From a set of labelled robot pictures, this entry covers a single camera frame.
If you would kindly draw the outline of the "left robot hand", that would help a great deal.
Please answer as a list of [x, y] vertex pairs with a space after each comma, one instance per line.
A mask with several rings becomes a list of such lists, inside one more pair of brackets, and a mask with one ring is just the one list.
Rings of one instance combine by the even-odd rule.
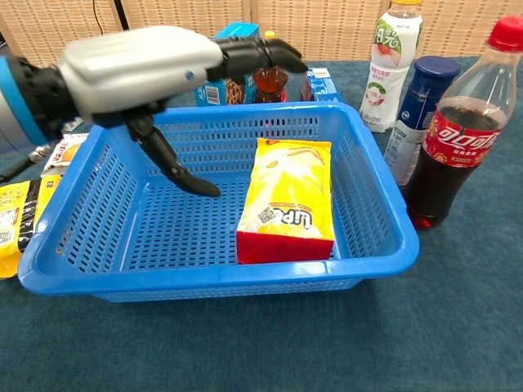
[[213, 39], [181, 27], [153, 26], [71, 42], [58, 70], [83, 119], [101, 127], [125, 125], [178, 188], [218, 197], [214, 184], [178, 162], [153, 116], [179, 93], [272, 67], [294, 74], [307, 69], [301, 52], [278, 38]]

